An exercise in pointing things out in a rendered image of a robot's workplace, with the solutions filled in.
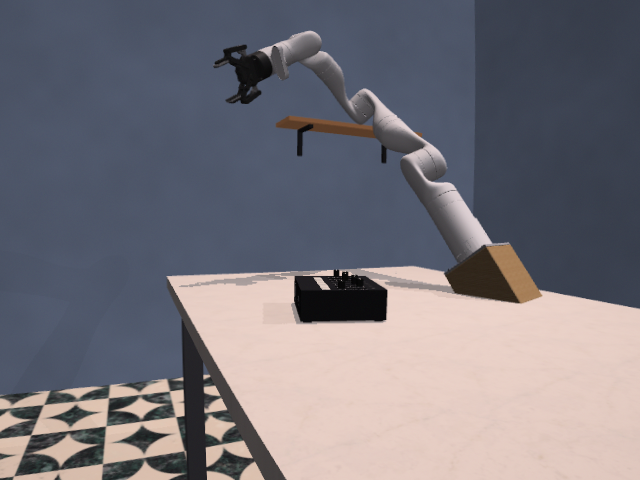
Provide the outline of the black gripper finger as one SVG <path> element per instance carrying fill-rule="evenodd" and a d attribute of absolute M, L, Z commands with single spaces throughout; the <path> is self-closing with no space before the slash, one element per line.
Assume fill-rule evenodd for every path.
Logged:
<path fill-rule="evenodd" d="M 234 48 L 235 47 L 235 48 Z M 237 52 L 238 54 L 242 55 L 242 58 L 244 55 L 246 55 L 246 50 L 247 49 L 247 45 L 238 45 L 238 46 L 234 46 L 234 47 L 230 47 L 230 48 L 226 48 L 223 50 L 224 53 L 224 57 L 222 59 L 219 59 L 217 61 L 215 61 L 215 65 L 213 65 L 214 68 L 218 68 L 221 67 L 227 63 L 230 63 L 231 65 L 235 66 L 236 65 L 240 65 L 242 67 L 245 67 L 247 69 L 251 69 L 252 65 L 249 63 L 246 63 L 240 59 L 236 59 L 234 57 L 231 56 L 231 53 L 233 52 Z"/>
<path fill-rule="evenodd" d="M 252 86 L 252 90 L 250 91 L 250 94 L 247 95 L 247 92 L 250 90 L 250 87 L 252 85 L 252 82 L 254 81 L 255 75 L 254 74 L 250 74 L 249 79 L 247 81 L 246 86 L 242 83 L 240 83 L 239 85 L 239 91 L 237 94 L 235 94 L 234 96 L 226 99 L 227 103 L 235 103 L 237 101 L 241 101 L 242 104 L 249 104 L 251 101 L 253 101 L 255 98 L 257 98 L 259 95 L 261 95 L 261 91 L 258 90 L 257 86 Z M 246 96 L 247 95 L 247 96 Z"/>

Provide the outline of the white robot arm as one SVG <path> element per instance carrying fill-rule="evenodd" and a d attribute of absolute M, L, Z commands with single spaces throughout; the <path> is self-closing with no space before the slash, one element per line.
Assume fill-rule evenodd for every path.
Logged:
<path fill-rule="evenodd" d="M 433 182 L 447 170 L 442 154 L 393 115 L 371 91 L 362 89 L 348 100 L 342 70 L 328 53 L 320 51 L 322 41 L 317 33 L 306 31 L 289 39 L 258 50 L 269 57 L 273 68 L 271 76 L 277 74 L 280 80 L 285 80 L 289 78 L 287 67 L 300 62 L 324 82 L 356 123 L 362 125 L 374 115 L 373 133 L 378 141 L 389 150 L 408 154 L 400 162 L 402 173 L 457 263 L 482 245 L 492 244 L 454 185 Z"/>

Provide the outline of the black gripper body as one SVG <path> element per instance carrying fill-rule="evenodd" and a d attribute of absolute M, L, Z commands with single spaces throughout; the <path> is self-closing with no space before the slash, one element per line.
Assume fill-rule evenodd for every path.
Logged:
<path fill-rule="evenodd" d="M 244 85 L 247 84 L 250 74 L 255 75 L 251 87 L 256 86 L 258 82 L 270 77 L 272 74 L 272 63 L 269 57 L 262 51 L 244 55 L 243 58 L 241 56 L 240 60 L 252 65 L 251 69 L 236 65 L 235 73 L 237 74 L 238 81 Z"/>

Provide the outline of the black lighting desk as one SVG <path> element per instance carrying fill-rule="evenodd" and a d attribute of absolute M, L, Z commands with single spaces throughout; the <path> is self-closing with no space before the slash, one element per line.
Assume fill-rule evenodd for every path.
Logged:
<path fill-rule="evenodd" d="M 342 276 L 339 270 L 333 276 L 294 276 L 294 303 L 303 323 L 387 320 L 387 295 L 370 278 L 348 276 L 347 271 Z"/>

